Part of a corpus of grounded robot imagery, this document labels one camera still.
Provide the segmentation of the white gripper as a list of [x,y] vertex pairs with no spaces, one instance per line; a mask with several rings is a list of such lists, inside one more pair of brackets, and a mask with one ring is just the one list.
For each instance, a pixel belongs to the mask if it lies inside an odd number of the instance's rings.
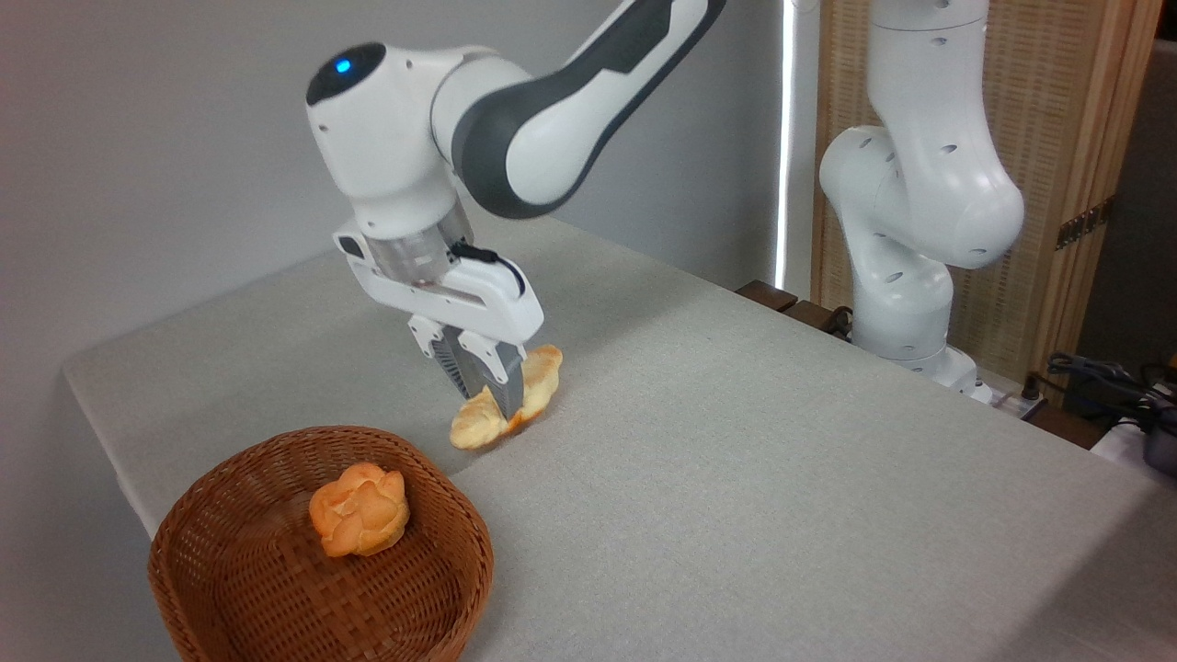
[[510,421],[524,403],[526,344],[541,330],[541,302],[512,262],[460,258],[433,282],[392,280],[355,221],[333,234],[355,280],[378,304],[404,313],[417,346],[443,369],[458,393],[488,393]]

